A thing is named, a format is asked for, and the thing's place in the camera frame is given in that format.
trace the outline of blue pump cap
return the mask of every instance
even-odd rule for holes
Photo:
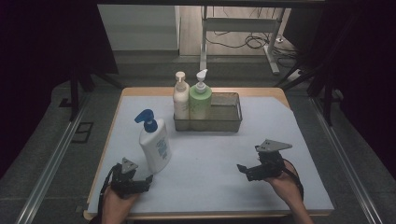
[[[143,110],[135,119],[136,123],[145,121],[144,127],[145,131],[148,133],[154,133],[157,131],[158,125],[157,121],[154,119],[154,113],[150,109]]]

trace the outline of plastic storage bin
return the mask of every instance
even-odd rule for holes
[[[242,109],[237,92],[213,92],[209,119],[175,119],[176,131],[233,132],[239,131]]]

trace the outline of pump dispenser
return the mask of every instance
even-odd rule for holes
[[[209,119],[212,90],[204,83],[206,72],[199,72],[198,83],[190,88],[190,119]]]
[[[175,119],[189,119],[189,91],[190,85],[185,82],[186,74],[184,72],[176,73],[176,85],[174,89],[173,101],[175,109]]]
[[[163,119],[154,119],[150,109],[143,110],[135,119],[136,123],[145,121],[139,136],[139,144],[145,152],[148,168],[152,173],[160,172],[171,159],[171,150]]]

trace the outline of human hand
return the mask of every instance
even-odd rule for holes
[[[122,199],[111,187],[107,187],[103,199],[102,224],[120,224],[124,221],[139,195],[133,194]]]
[[[297,175],[296,170],[291,165],[289,161],[284,160],[286,169],[292,171]],[[294,180],[285,172],[278,177],[268,177],[264,181],[268,182],[274,189],[275,193],[283,200],[285,203],[302,203],[300,191],[298,190]]]
[[[296,170],[289,161],[284,161],[286,168],[297,175]],[[264,179],[274,189],[275,193],[288,205],[297,224],[313,224],[314,221],[309,216],[303,203],[300,191],[294,180],[285,172],[278,177]]]

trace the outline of white lotion bottle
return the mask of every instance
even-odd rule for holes
[[[155,120],[150,109],[143,110],[134,121],[145,121],[139,144],[145,153],[150,171],[154,174],[159,173],[172,157],[165,122],[163,119]]]
[[[189,119],[189,92],[190,85],[185,82],[186,74],[184,72],[176,73],[176,85],[174,89],[173,101],[175,110],[175,119]]]

